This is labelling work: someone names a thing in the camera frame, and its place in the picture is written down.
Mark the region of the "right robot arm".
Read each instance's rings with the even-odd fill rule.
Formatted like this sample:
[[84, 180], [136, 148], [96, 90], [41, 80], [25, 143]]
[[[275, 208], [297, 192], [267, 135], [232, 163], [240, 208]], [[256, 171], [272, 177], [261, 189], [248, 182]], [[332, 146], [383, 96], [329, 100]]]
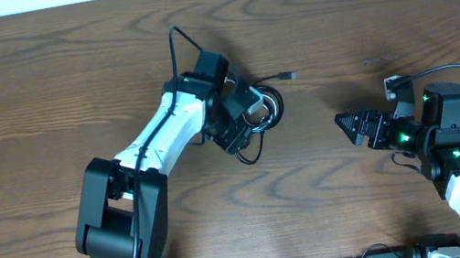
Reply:
[[376, 110], [338, 113], [334, 121], [354, 145], [368, 138], [369, 148], [418, 158], [418, 173], [433, 183], [441, 199], [460, 216], [460, 84], [424, 87], [419, 122], [409, 114]]

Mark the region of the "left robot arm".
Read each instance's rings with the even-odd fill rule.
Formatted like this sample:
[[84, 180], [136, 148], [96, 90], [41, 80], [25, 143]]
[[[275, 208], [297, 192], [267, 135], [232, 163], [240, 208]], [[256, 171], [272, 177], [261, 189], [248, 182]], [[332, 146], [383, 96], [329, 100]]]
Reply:
[[75, 246], [90, 258], [162, 258], [167, 178], [191, 138], [204, 134], [227, 154], [246, 146], [248, 113], [263, 97], [243, 81], [223, 96], [230, 65], [203, 50], [192, 71], [165, 83], [160, 107], [138, 137], [112, 160], [87, 165]]

